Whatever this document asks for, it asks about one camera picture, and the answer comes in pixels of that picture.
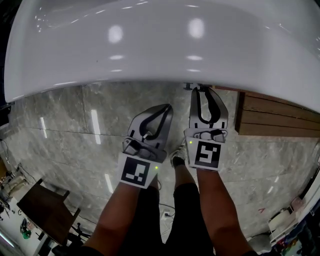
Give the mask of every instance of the black and white square marker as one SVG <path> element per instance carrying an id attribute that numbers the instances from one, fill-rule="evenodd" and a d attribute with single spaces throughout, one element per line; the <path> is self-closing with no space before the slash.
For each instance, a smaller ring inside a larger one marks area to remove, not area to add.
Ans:
<path id="1" fill-rule="evenodd" d="M 199 141 L 195 155 L 195 165 L 218 168 L 221 145 Z"/>
<path id="2" fill-rule="evenodd" d="M 150 163 L 127 157 L 125 160 L 121 180 L 140 186 L 146 184 Z"/>

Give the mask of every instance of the person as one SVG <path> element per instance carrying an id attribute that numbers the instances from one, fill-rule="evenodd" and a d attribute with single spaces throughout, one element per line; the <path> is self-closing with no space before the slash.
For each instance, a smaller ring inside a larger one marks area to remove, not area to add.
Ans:
<path id="1" fill-rule="evenodd" d="M 257 255 L 244 237 L 233 203 L 217 171 L 197 169 L 198 187 L 185 165 L 183 144 L 171 154 L 175 171 L 172 229 L 160 234 L 158 179 L 147 189 L 120 182 L 92 236 L 77 255 Z"/>

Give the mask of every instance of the white power outlet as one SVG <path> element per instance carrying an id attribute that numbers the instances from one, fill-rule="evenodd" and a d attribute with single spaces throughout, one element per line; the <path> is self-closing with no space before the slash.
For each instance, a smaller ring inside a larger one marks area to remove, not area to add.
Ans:
<path id="1" fill-rule="evenodd" d="M 168 210 L 164 210 L 163 211 L 163 214 L 162 214 L 162 216 L 161 216 L 161 220 L 162 221 L 165 221 L 168 217 L 166 216 L 166 214 L 167 215 L 170 215 L 170 211 L 168 211 Z"/>

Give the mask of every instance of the black pants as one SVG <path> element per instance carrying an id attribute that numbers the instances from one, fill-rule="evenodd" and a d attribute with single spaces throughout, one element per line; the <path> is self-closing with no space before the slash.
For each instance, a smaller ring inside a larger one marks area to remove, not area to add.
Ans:
<path id="1" fill-rule="evenodd" d="M 214 255 L 197 186 L 182 184 L 173 196 L 175 215 L 166 244 L 160 234 L 159 191 L 149 187 L 139 194 L 134 219 L 118 255 Z"/>

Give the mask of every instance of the tile floor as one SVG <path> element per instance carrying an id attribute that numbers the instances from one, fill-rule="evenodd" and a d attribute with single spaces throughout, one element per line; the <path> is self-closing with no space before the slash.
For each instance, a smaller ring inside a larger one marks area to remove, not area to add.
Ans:
<path id="1" fill-rule="evenodd" d="M 181 143 L 189 124 L 191 97 L 183 86 L 174 82 L 103 82 L 18 100 L 12 107 L 9 125 L 0 129 L 0 138 L 9 149 L 8 168 L 22 163 L 35 179 L 44 177 L 47 184 L 70 190 L 68 205 L 81 207 L 82 218 L 78 221 L 93 230 L 95 225 L 90 221 L 98 221 L 112 194 L 105 174 L 112 188 L 117 186 L 118 153 L 134 116 L 149 107 L 170 103 L 174 117 L 166 150 L 170 153 Z M 256 235 L 267 231 L 267 220 L 305 187 L 313 173 L 318 139 L 239 136 L 234 130 L 238 93 L 215 91 L 229 112 L 220 175 L 236 205 L 243 233 L 246 237 Z M 93 125 L 92 110 L 98 116 L 99 134 Z M 195 170 L 190 172 L 197 180 Z M 173 206 L 175 176 L 168 160 L 159 180 L 160 202 Z M 160 206 L 160 211 L 164 209 L 167 207 Z M 161 221 L 161 232 L 171 221 Z"/>

